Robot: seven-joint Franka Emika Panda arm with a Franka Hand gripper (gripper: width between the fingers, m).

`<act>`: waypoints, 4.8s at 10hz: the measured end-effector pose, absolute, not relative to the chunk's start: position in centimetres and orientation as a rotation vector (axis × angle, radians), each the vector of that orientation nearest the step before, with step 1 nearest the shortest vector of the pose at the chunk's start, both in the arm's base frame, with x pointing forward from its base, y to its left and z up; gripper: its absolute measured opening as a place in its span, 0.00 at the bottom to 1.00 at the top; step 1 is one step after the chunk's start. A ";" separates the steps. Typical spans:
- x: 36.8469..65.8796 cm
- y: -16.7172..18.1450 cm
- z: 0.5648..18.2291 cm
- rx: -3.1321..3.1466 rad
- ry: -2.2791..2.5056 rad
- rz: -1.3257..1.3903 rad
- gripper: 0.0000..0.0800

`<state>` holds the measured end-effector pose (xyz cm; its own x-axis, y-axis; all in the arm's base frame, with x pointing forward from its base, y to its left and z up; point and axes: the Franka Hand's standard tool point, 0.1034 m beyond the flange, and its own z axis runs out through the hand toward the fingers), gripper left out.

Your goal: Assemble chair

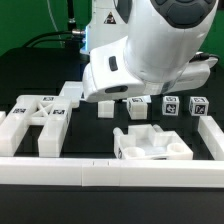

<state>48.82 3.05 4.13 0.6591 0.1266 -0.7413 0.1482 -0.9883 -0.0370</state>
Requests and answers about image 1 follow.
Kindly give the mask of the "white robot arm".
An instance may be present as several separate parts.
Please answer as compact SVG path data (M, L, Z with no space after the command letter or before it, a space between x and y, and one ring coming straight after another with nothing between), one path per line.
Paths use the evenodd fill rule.
M219 0L93 0L83 51L88 102L195 89L217 58L199 51Z

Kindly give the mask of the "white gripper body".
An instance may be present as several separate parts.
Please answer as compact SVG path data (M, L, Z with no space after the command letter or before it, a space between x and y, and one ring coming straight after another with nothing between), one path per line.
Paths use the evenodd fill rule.
M205 84L210 68L199 54L186 59L169 44L146 47L122 38L91 51L84 98L99 102L195 89Z

